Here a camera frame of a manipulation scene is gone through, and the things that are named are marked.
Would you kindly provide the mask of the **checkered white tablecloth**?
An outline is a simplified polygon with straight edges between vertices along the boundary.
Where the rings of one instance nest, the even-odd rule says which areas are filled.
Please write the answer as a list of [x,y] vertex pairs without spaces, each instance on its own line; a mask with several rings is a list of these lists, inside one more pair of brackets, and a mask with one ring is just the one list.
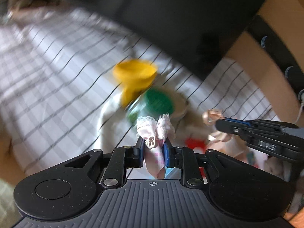
[[180,93],[190,115],[174,119],[177,142],[204,136],[202,113],[220,109],[240,120],[277,120],[266,96],[241,66],[223,59],[205,81],[153,44],[81,9],[45,11],[1,25],[1,127],[26,174],[86,151],[133,145],[136,129],[119,106],[115,64],[148,60],[155,84]]

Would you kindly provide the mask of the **black flat screen monitor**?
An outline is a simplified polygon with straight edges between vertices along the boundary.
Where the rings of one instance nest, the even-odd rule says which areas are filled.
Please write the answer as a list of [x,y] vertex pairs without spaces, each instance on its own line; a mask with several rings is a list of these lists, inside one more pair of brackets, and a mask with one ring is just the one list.
[[265,0],[70,0],[158,46],[205,79]]

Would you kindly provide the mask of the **pink lace cloth item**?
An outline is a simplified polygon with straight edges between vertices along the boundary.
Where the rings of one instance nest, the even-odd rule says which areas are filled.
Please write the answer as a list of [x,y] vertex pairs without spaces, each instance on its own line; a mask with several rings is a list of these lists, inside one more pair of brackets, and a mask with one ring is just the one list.
[[153,117],[139,117],[136,123],[138,137],[145,141],[144,162],[149,174],[155,179],[165,178],[165,159],[162,148],[166,139],[175,138],[175,129],[171,124],[169,114]]

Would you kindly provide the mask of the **peach satin ribbon bow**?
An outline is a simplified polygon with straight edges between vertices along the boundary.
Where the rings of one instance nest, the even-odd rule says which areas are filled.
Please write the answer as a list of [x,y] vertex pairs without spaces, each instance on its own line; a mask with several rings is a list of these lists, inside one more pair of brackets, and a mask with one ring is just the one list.
[[[223,120],[223,112],[218,109],[210,109],[202,114],[203,123],[207,126],[215,126],[215,123],[218,120]],[[207,140],[210,144],[219,143],[219,142],[228,142],[232,138],[231,134],[220,132],[216,129],[216,131],[210,133],[207,137]]]

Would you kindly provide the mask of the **red sachet packet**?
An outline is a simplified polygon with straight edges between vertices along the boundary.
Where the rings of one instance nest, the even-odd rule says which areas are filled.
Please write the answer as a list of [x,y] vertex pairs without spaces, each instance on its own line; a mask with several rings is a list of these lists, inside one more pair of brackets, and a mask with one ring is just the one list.
[[188,138],[185,140],[185,144],[188,148],[193,149],[193,150],[195,148],[198,148],[202,152],[205,152],[205,150],[206,150],[205,142],[200,139]]

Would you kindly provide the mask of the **green lid white jar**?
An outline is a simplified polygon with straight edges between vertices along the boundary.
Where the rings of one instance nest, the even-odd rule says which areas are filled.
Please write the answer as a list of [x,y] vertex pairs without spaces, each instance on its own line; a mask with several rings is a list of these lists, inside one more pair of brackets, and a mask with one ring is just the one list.
[[159,88],[149,88],[140,95],[127,109],[127,118],[132,124],[139,117],[152,117],[158,119],[163,114],[171,115],[175,110],[172,99]]

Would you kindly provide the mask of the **round beige zip pouch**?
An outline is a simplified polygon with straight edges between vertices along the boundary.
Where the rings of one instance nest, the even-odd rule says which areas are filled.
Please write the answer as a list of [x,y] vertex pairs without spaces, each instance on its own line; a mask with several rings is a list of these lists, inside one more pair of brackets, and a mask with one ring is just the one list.
[[189,107],[188,100],[181,93],[174,90],[166,89],[165,92],[169,98],[171,98],[174,106],[174,112],[170,115],[170,120],[178,121],[179,119],[184,118]]

